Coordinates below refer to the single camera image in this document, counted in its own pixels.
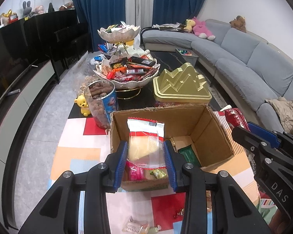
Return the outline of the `right human hand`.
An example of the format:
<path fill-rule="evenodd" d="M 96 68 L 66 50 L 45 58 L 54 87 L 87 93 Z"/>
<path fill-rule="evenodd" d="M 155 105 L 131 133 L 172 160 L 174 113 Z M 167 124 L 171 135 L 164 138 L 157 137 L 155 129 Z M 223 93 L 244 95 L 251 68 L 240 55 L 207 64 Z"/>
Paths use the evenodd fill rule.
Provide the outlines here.
<path fill-rule="evenodd" d="M 293 233 L 293 218 L 289 219 L 286 214 L 277 209 L 268 226 L 274 234 Z"/>

